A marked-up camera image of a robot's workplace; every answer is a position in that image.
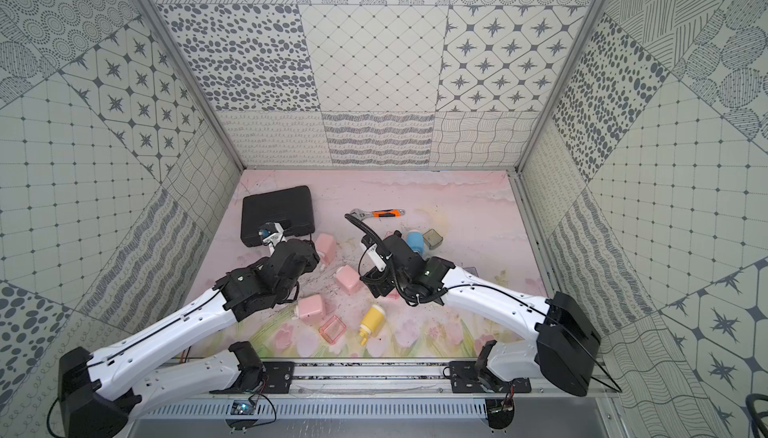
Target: black bracket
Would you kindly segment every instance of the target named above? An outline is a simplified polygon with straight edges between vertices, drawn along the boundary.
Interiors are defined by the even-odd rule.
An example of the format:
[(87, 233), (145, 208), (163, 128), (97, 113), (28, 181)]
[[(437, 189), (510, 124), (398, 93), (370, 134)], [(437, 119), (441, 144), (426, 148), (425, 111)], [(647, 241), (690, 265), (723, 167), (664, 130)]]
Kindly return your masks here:
[(288, 394), (293, 381), (293, 361), (264, 361), (266, 386), (264, 394)]
[[(450, 370), (451, 390), (453, 393), (494, 393), (486, 390), (480, 383), (474, 361), (451, 361), (448, 363)], [(531, 393), (531, 381), (528, 378), (515, 378), (506, 383), (495, 393), (509, 392), (510, 383), (515, 394)]]

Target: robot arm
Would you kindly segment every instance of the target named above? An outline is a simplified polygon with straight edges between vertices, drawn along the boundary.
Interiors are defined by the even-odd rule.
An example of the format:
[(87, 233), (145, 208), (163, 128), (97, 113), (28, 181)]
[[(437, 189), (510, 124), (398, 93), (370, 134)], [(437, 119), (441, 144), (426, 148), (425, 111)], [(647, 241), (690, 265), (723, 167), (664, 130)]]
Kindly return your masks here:
[(270, 242), (270, 250), (268, 258), (230, 271), (187, 306), (135, 335), (93, 353), (78, 347), (62, 356), (58, 401), (66, 436), (109, 438), (130, 420), (185, 396), (256, 389), (264, 367), (247, 342), (206, 360), (156, 368), (218, 330), (293, 301), (288, 297), (299, 276), (313, 271), (320, 258), (311, 241), (282, 236)]
[[(399, 232), (381, 240), (366, 233), (362, 245), (376, 266), (360, 277), (374, 297), (397, 289), (411, 306), (429, 302), (469, 310), (513, 330), (523, 341), (483, 347), (475, 369), (483, 384), (500, 391), (515, 378), (544, 376), (576, 395), (587, 393), (600, 337), (566, 294), (547, 299), (481, 280), (454, 263), (424, 260)], [(209, 390), (253, 392), (264, 366), (248, 342), (204, 360), (156, 370), (163, 362), (251, 314), (290, 303), (298, 278), (320, 259), (311, 241), (285, 241), (278, 224), (264, 230), (271, 256), (232, 270), (184, 308), (119, 343), (66, 353), (59, 363), (58, 401), (68, 438), (111, 438), (129, 421), (186, 396)]]
[(434, 302), (462, 308), (523, 338), (485, 344), (475, 364), (485, 387), (500, 391), (515, 378), (543, 376), (567, 393), (587, 394), (600, 335), (570, 296), (557, 292), (549, 299), (508, 290), (443, 258), (424, 260), (400, 232), (381, 239), (357, 217), (344, 218), (366, 234), (362, 247), (375, 255), (374, 268), (360, 277), (374, 297), (395, 289), (410, 306)]

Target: wire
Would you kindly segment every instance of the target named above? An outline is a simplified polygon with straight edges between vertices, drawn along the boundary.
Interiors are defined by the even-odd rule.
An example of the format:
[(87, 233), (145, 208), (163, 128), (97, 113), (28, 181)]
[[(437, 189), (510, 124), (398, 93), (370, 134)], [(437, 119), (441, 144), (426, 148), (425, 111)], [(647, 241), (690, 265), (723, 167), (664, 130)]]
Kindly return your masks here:
[(272, 419), (272, 421), (268, 421), (266, 423), (255, 424), (251, 428), (256, 428), (257, 426), (262, 426), (262, 425), (271, 425), (277, 421), (277, 410), (275, 410), (275, 405), (272, 403), (272, 400), (270, 400), (270, 398), (267, 395), (263, 395), (261, 393), (259, 393), (258, 395), (263, 396), (264, 400), (270, 403), (270, 406), (272, 406), (272, 414), (274, 414), (274, 418)]
[[(270, 406), (272, 406), (272, 414), (274, 414), (274, 418), (272, 419), (272, 421), (255, 424), (253, 426), (249, 426), (249, 428), (255, 428), (256, 426), (262, 426), (262, 425), (269, 425), (277, 421), (277, 410), (275, 410), (275, 405), (272, 403), (272, 400), (270, 400), (270, 398), (267, 395), (262, 394), (262, 392), (264, 392), (264, 387), (266, 386), (266, 382), (268, 381), (269, 378), (270, 376), (268, 374), (264, 375), (264, 382), (261, 384), (261, 388), (259, 388), (258, 391), (254, 392), (254, 394), (252, 394), (251, 396), (248, 396), (248, 402), (254, 407), (254, 413), (258, 413), (257, 405), (259, 404), (259, 398), (263, 397), (264, 400), (268, 401)], [(256, 401), (254, 402), (253, 398), (255, 395), (259, 395), (259, 398), (256, 398)]]
[(598, 378), (595, 378), (594, 376), (592, 376), (591, 378), (592, 378), (593, 380), (597, 381), (598, 383), (600, 383), (600, 384), (602, 384), (602, 385), (605, 385), (605, 386), (607, 386), (608, 388), (610, 388), (611, 390), (615, 391), (616, 393), (621, 393), (621, 386), (619, 386), (619, 384), (618, 384), (618, 383), (616, 383), (616, 380), (614, 380), (614, 378), (613, 378), (613, 377), (610, 375), (610, 373), (609, 373), (609, 372), (608, 372), (608, 371), (607, 371), (605, 368), (603, 368), (603, 365), (601, 365), (601, 364), (598, 362), (597, 358), (595, 358), (594, 356), (592, 356), (592, 353), (590, 353), (590, 352), (589, 352), (589, 350), (587, 350), (587, 348), (585, 348), (585, 347), (584, 347), (584, 346), (581, 344), (581, 340), (580, 340), (579, 338), (575, 337), (575, 335), (574, 335), (574, 334), (572, 334), (572, 333), (571, 333), (571, 331), (570, 331), (568, 328), (566, 328), (566, 327), (565, 327), (565, 326), (564, 326), (562, 323), (560, 323), (559, 321), (555, 320), (554, 318), (551, 318), (551, 317), (547, 316), (547, 314), (546, 314), (546, 313), (544, 313), (544, 312), (543, 312), (543, 311), (541, 311), (541, 310), (538, 310), (538, 309), (534, 308), (533, 306), (531, 306), (531, 305), (530, 305), (530, 304), (528, 304), (528, 303), (525, 303), (523, 300), (520, 300), (520, 299), (519, 299), (519, 298), (517, 298), (517, 297), (513, 297), (511, 294), (507, 293), (506, 291), (504, 291), (504, 290), (499, 290), (498, 288), (495, 288), (495, 287), (492, 287), (492, 286), (488, 286), (488, 285), (486, 285), (486, 284), (478, 284), (478, 283), (470, 283), (470, 284), (457, 284), (456, 286), (452, 286), (452, 287), (448, 287), (448, 288), (444, 288), (444, 289), (445, 289), (445, 290), (453, 290), (454, 288), (464, 288), (464, 287), (473, 287), (473, 288), (474, 288), (474, 287), (478, 287), (478, 288), (487, 288), (487, 289), (489, 289), (489, 290), (495, 290), (495, 291), (497, 291), (497, 292), (499, 292), (499, 293), (503, 294), (504, 296), (507, 296), (507, 297), (509, 297), (509, 298), (511, 298), (511, 299), (514, 299), (515, 301), (517, 301), (518, 303), (522, 304), (522, 305), (523, 305), (523, 306), (525, 306), (526, 308), (528, 308), (528, 309), (530, 309), (530, 310), (532, 310), (532, 311), (535, 311), (536, 313), (538, 313), (538, 314), (540, 314), (541, 316), (543, 316), (544, 318), (546, 318), (546, 319), (548, 319), (548, 320), (552, 321), (553, 323), (555, 323), (555, 324), (557, 324), (557, 325), (560, 325), (560, 326), (562, 327), (562, 329), (563, 329), (563, 330), (565, 330), (565, 332), (566, 332), (566, 333), (568, 333), (569, 335), (571, 335), (571, 338), (573, 338), (573, 339), (574, 339), (574, 341), (575, 341), (575, 342), (578, 344), (578, 346), (580, 346), (580, 347), (581, 347), (581, 349), (582, 349), (582, 350), (584, 350), (584, 352), (587, 354), (587, 356), (589, 356), (589, 357), (592, 359), (592, 361), (594, 362), (594, 364), (596, 364), (598, 367), (600, 367), (600, 370), (601, 370), (601, 371), (602, 371), (602, 372), (603, 372), (603, 373), (604, 373), (604, 374), (605, 374), (605, 375), (608, 377), (608, 379), (610, 380), (610, 382), (611, 382), (612, 384), (616, 385), (616, 387), (614, 388), (613, 386), (611, 386), (611, 385), (609, 385), (609, 384), (606, 384), (605, 382), (603, 382), (603, 381), (599, 380)]
[(53, 407), (56, 406), (56, 403), (58, 403), (58, 396), (56, 396), (56, 399), (53, 400), (53, 403), (51, 404), (51, 409), (48, 410), (48, 418), (45, 419), (45, 425), (48, 427), (48, 434), (51, 435), (53, 438), (66, 438), (66, 436), (57, 435), (53, 432), (53, 428), (51, 428), (51, 413), (53, 413)]
[(127, 346), (127, 347), (123, 348), (122, 350), (120, 350), (119, 352), (117, 352), (117, 353), (115, 353), (115, 354), (112, 354), (111, 356), (107, 356), (105, 359), (103, 359), (102, 361), (99, 361), (98, 363), (94, 363), (94, 364), (90, 364), (89, 366), (86, 366), (86, 368), (90, 368), (91, 366), (96, 366), (96, 365), (100, 365), (100, 364), (102, 364), (102, 363), (106, 363), (106, 362), (110, 361), (112, 358), (114, 358), (114, 357), (116, 357), (116, 356), (119, 356), (119, 355), (120, 355), (120, 354), (122, 354), (122, 353), (125, 353), (125, 352), (126, 352), (126, 351), (128, 351), (130, 348), (132, 348), (132, 347), (135, 347), (136, 345), (138, 345), (138, 344), (139, 344), (139, 343), (141, 343), (142, 341), (144, 341), (144, 340), (146, 340), (146, 339), (148, 339), (148, 338), (151, 338), (151, 337), (155, 336), (156, 334), (158, 334), (158, 333), (159, 333), (159, 332), (161, 332), (162, 330), (165, 330), (166, 328), (168, 328), (168, 327), (169, 327), (169, 326), (171, 326), (172, 324), (174, 324), (174, 323), (177, 323), (178, 321), (181, 321), (181, 320), (182, 320), (182, 318), (186, 318), (186, 317), (188, 317), (189, 315), (191, 315), (192, 313), (194, 313), (195, 311), (198, 311), (199, 309), (201, 309), (202, 307), (204, 307), (205, 305), (207, 305), (208, 303), (210, 303), (212, 299), (216, 298), (216, 297), (219, 295), (219, 293), (221, 293), (221, 289), (219, 289), (219, 290), (218, 290), (216, 293), (214, 293), (214, 296), (212, 296), (212, 297), (208, 298), (208, 299), (206, 300), (206, 302), (205, 302), (205, 303), (203, 303), (203, 304), (202, 304), (202, 305), (200, 305), (199, 307), (195, 308), (194, 310), (190, 310), (188, 313), (185, 313), (185, 314), (181, 315), (180, 317), (176, 318), (175, 320), (173, 320), (173, 321), (169, 322), (169, 323), (168, 323), (168, 324), (166, 324), (165, 326), (163, 326), (163, 327), (161, 327), (161, 328), (158, 328), (157, 330), (153, 331), (152, 333), (150, 333), (150, 334), (149, 334), (149, 335), (147, 335), (146, 337), (143, 337), (143, 338), (141, 338), (140, 340), (137, 340), (137, 341), (135, 341), (135, 342), (131, 343), (129, 346)]

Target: star pattern tile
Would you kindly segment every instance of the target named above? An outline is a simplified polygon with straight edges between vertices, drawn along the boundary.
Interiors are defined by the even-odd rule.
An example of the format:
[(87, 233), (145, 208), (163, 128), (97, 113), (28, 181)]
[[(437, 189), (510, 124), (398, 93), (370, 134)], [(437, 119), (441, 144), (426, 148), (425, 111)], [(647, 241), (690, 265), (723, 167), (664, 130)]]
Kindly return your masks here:
[(141, 18), (112, 32), (60, 73), (162, 182), (197, 130), (199, 111)]
[(437, 110), (540, 112), (584, 10), (450, 6)]

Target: wavy line tile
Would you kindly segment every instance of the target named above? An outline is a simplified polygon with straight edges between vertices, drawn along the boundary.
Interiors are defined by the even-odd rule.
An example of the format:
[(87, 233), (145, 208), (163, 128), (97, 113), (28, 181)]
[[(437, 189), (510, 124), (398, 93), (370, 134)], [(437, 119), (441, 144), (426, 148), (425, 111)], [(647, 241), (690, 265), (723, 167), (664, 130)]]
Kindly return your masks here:
[(605, 335), (656, 308), (586, 188), (548, 239), (557, 278)]
[(638, 437), (728, 436), (722, 415), (658, 314), (604, 336), (609, 372)]
[(135, 333), (182, 305), (208, 243), (160, 188), (76, 309)]
[(333, 164), (426, 168), (435, 116), (323, 113)]

